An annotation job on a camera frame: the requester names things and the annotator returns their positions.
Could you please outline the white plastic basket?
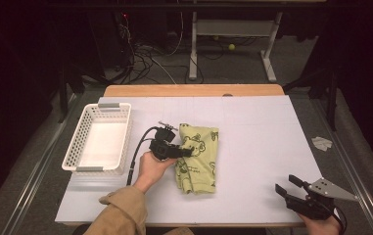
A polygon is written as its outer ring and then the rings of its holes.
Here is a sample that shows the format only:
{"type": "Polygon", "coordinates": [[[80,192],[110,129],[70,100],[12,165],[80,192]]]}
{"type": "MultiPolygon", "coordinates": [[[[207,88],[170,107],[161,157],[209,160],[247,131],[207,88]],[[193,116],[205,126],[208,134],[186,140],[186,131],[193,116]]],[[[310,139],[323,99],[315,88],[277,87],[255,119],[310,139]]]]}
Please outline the white plastic basket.
{"type": "Polygon", "coordinates": [[[130,130],[130,104],[86,105],[62,169],[77,174],[123,174],[130,130]]]}

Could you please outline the person's tan trouser leg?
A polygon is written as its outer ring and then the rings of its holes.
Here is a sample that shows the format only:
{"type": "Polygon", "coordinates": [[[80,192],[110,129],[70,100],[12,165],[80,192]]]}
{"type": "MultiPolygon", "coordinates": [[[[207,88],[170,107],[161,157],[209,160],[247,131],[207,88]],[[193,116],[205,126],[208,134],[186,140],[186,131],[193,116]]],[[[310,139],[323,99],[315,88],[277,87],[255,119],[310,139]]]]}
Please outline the person's tan trouser leg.
{"type": "Polygon", "coordinates": [[[195,235],[188,227],[178,227],[164,233],[164,235],[195,235]]]}

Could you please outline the person's left hand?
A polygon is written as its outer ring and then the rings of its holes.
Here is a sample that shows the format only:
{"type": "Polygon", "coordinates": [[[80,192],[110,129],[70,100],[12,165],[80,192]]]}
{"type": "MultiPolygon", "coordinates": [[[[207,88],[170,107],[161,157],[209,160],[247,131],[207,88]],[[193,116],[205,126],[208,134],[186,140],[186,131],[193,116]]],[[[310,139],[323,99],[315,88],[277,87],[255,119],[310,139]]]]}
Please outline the person's left hand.
{"type": "Polygon", "coordinates": [[[176,159],[159,161],[152,152],[144,153],[140,159],[138,177],[133,186],[145,194],[175,162],[176,159]]]}

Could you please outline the white board sheet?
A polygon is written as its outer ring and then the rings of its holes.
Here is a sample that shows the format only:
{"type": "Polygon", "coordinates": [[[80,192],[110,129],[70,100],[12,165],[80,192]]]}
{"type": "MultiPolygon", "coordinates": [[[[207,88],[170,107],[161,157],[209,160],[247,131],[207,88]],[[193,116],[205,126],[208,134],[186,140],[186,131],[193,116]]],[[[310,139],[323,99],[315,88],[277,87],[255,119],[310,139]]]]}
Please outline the white board sheet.
{"type": "Polygon", "coordinates": [[[169,168],[146,194],[150,226],[299,226],[275,188],[302,197],[303,189],[288,180],[293,174],[307,182],[321,172],[289,97],[135,97],[130,155],[142,154],[144,132],[162,121],[177,126],[216,127],[215,191],[185,194],[169,168]]]}

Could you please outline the metal floor rail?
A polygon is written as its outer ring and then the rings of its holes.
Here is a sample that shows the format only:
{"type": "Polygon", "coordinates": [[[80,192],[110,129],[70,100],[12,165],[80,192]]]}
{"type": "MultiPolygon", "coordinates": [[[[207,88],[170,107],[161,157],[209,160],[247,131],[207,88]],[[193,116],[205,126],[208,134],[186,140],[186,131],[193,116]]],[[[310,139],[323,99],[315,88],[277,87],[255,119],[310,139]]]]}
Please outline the metal floor rail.
{"type": "Polygon", "coordinates": [[[17,233],[66,126],[67,116],[61,111],[60,98],[55,96],[52,103],[54,110],[32,135],[5,181],[7,189],[2,196],[5,197],[8,192],[14,193],[15,196],[12,209],[8,212],[8,220],[2,226],[1,235],[17,233]]]}
{"type": "Polygon", "coordinates": [[[330,127],[322,102],[312,100],[312,106],[333,141],[333,150],[352,191],[358,197],[360,210],[370,225],[373,235],[373,153],[348,110],[336,111],[336,129],[330,127]]]}

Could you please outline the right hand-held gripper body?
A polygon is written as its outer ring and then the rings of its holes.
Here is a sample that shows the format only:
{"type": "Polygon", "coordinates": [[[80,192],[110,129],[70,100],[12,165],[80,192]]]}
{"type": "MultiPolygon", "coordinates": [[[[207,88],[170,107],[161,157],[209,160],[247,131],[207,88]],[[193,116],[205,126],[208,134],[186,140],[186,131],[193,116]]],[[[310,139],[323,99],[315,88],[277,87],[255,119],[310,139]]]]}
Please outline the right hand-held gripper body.
{"type": "Polygon", "coordinates": [[[325,178],[319,178],[313,183],[303,181],[307,193],[305,199],[287,194],[286,206],[288,209],[300,213],[310,219],[325,220],[334,214],[335,199],[357,201],[358,197],[332,183],[325,178]]]}

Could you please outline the black stand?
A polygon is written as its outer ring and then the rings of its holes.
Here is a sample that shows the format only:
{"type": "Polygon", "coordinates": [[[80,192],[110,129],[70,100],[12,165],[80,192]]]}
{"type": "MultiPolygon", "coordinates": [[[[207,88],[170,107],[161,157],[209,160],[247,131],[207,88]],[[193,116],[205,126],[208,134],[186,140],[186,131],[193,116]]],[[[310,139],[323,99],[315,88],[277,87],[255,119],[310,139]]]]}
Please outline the black stand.
{"type": "Polygon", "coordinates": [[[284,92],[296,87],[308,87],[307,95],[310,99],[327,98],[325,117],[333,131],[336,130],[335,113],[337,107],[338,74],[331,66],[312,72],[303,72],[301,77],[283,86],[284,92]]]}
{"type": "Polygon", "coordinates": [[[59,72],[59,96],[61,110],[59,123],[62,123],[66,119],[69,112],[68,86],[71,88],[72,92],[76,94],[82,94],[85,90],[80,70],[73,63],[63,64],[59,72]]]}

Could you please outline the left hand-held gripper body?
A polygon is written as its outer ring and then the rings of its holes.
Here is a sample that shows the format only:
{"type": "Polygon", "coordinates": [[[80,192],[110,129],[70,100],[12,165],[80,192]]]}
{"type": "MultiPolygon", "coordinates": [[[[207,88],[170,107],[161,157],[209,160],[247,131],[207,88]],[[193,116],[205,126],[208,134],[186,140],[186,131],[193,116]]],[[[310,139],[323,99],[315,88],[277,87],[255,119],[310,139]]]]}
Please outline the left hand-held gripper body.
{"type": "Polygon", "coordinates": [[[176,159],[176,146],[171,144],[175,137],[174,127],[160,121],[162,127],[156,127],[155,138],[151,141],[149,149],[160,161],[176,159]]]}

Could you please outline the person's right hand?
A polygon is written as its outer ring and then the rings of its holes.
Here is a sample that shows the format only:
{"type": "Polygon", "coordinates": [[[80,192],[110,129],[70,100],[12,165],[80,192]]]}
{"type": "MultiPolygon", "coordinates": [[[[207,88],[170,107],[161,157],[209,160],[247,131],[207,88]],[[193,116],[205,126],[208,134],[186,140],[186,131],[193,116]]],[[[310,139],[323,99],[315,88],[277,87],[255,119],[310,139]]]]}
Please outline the person's right hand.
{"type": "Polygon", "coordinates": [[[310,219],[302,214],[299,214],[299,217],[304,222],[308,235],[339,235],[342,230],[340,223],[334,217],[325,220],[310,219]]]}

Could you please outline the green printed baby romper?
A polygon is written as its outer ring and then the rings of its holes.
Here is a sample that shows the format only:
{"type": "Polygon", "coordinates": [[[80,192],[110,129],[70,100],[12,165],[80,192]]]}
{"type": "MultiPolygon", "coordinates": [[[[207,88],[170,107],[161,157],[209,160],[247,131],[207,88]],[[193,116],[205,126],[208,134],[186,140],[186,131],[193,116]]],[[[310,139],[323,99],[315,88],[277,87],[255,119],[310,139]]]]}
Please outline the green printed baby romper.
{"type": "Polygon", "coordinates": [[[218,132],[217,127],[179,125],[181,148],[192,149],[190,157],[180,158],[175,164],[176,184],[184,194],[215,192],[218,132]]]}

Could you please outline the white desk frame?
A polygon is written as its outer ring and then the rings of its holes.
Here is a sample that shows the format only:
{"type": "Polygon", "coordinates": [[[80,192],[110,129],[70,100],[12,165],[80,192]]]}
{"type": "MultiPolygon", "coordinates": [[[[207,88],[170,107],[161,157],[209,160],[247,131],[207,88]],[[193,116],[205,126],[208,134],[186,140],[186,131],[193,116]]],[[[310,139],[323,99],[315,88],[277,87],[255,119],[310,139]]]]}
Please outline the white desk frame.
{"type": "Polygon", "coordinates": [[[238,20],[199,20],[197,13],[192,17],[191,55],[189,63],[189,78],[198,77],[197,37],[205,36],[255,36],[267,37],[268,45],[259,52],[266,76],[270,82],[277,78],[270,61],[270,53],[281,23],[283,13],[278,12],[271,21],[238,21],[238,20]]]}

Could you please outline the crumpled white paper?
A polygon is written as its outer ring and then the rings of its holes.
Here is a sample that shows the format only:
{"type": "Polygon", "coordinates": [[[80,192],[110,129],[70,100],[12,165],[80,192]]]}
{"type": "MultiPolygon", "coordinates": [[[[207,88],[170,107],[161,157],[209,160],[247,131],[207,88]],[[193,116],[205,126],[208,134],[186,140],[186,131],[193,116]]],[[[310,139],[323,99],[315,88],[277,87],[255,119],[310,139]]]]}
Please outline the crumpled white paper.
{"type": "Polygon", "coordinates": [[[323,137],[319,137],[319,136],[312,138],[312,144],[315,148],[323,152],[326,152],[328,149],[331,149],[333,146],[332,141],[325,139],[323,137]]]}

